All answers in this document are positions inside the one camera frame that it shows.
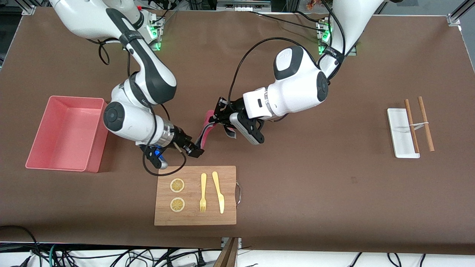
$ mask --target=brown tabletop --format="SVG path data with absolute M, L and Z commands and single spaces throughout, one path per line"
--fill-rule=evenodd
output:
M 172 122 L 196 137 L 205 112 L 227 96 L 241 57 L 274 36 L 318 56 L 309 29 L 247 12 L 175 14 L 157 52 L 178 81 L 166 104 Z M 271 41 L 255 49 L 233 98 L 272 83 L 274 57 L 287 46 Z M 109 101 L 127 78 L 121 47 L 107 46 L 109 66 L 97 48 L 50 8 L 23 17 L 0 72 L 0 224 L 23 225 L 41 242 L 216 247 L 220 237 L 236 236 L 254 249 L 475 251 L 475 74 L 460 31 L 444 17 L 373 17 L 327 101 L 266 123 L 263 145 L 214 129 L 189 165 L 237 167 L 243 191 L 235 226 L 155 227 L 157 179 L 143 170 L 140 149 L 113 134 L 97 174 L 25 168 L 51 95 Z M 409 98 L 421 121 L 417 96 L 436 151 L 428 152 L 420 130 L 421 158 L 396 159 L 386 109 Z M 181 162 L 173 151 L 167 157 Z M 3 230 L 0 240 L 28 239 Z

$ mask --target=wooden fork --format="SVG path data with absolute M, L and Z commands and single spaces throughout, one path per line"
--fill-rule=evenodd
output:
M 206 190 L 206 173 L 201 174 L 201 200 L 199 201 L 199 211 L 201 213 L 206 212 L 206 199 L 205 199 L 205 190 Z

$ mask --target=lemon slice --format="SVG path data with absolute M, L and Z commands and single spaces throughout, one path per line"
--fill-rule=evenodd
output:
M 174 198 L 170 202 L 170 208 L 174 212 L 180 212 L 185 208 L 185 201 L 182 198 Z
M 170 183 L 170 189 L 175 193 L 181 192 L 183 188 L 185 188 L 185 182 L 180 178 L 173 179 Z

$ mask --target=cutting board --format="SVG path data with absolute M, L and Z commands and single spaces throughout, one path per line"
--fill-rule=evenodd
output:
M 168 167 L 171 172 L 177 167 Z M 219 212 L 218 194 L 214 186 L 213 172 L 218 173 L 219 188 L 224 195 L 224 212 Z M 206 212 L 200 212 L 201 174 L 206 173 Z M 185 183 L 182 191 L 175 193 L 170 183 L 180 178 Z M 173 225 L 232 225 L 236 224 L 236 167 L 235 166 L 185 166 L 179 172 L 159 177 L 155 203 L 155 226 Z M 180 212 L 170 208 L 174 198 L 182 198 L 185 207 Z

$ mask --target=pink plastic bin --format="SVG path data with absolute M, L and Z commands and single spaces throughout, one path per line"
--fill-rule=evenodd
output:
M 49 98 L 25 167 L 98 172 L 108 130 L 102 98 Z

